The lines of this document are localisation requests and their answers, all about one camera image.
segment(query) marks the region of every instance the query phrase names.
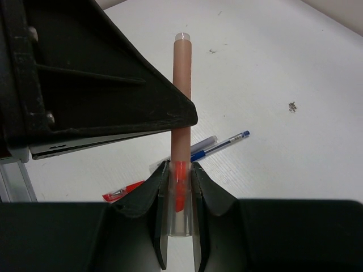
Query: red pen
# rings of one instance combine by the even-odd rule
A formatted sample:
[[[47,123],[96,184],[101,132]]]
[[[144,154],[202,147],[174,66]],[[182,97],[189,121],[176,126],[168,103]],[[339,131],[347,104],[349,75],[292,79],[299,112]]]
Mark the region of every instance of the red pen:
[[[127,195],[128,193],[130,193],[132,190],[135,190],[137,187],[139,187],[144,182],[145,182],[145,180],[139,181],[137,183],[123,187],[120,190],[104,194],[102,197],[107,202],[117,201],[117,200],[121,199],[122,197],[124,197],[125,195]]]

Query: cylindrical tube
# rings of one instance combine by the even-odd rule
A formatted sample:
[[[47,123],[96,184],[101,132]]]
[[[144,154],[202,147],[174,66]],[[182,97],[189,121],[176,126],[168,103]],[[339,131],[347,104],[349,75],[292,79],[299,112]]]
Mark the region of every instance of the cylindrical tube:
[[[191,98],[191,67],[192,43],[190,36],[179,33],[174,42],[174,67],[172,82],[187,98]],[[171,161],[190,162],[191,128],[174,129],[171,131]]]
[[[191,98],[192,44],[190,36],[179,33],[174,42],[173,84]],[[171,131],[168,226],[170,236],[192,234],[191,208],[191,128]]]

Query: tan cylinder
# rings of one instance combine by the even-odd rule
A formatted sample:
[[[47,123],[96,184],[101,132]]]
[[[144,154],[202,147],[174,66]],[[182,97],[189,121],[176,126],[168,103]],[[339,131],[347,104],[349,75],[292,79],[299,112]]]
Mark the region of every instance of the tan cylinder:
[[[190,36],[179,33],[174,42],[173,84],[187,98],[191,98],[192,81],[192,43]],[[190,162],[191,128],[174,129],[171,131],[171,161]]]

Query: white table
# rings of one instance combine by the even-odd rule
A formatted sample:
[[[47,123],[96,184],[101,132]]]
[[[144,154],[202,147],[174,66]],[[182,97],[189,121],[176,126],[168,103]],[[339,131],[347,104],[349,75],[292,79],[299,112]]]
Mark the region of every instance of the white table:
[[[129,0],[106,13],[169,80],[174,37],[191,35],[192,142],[251,132],[200,162],[232,195],[363,202],[361,36],[298,0]],[[39,201],[101,201],[169,152],[164,133],[27,169]],[[169,250],[168,271],[193,271],[191,239]]]

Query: screw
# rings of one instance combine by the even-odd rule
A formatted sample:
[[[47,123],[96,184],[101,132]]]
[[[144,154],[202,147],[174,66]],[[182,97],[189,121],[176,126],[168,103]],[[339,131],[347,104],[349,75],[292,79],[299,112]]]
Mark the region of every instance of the screw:
[[[38,32],[36,31],[35,27],[28,27],[28,30],[31,39],[38,42]]]
[[[45,112],[45,115],[46,115],[46,117],[47,117],[47,122],[48,122],[48,125],[49,126],[54,126],[55,125],[55,123],[56,123],[56,120],[54,119],[54,115],[53,115],[53,113],[51,112],[51,111],[46,111]]]

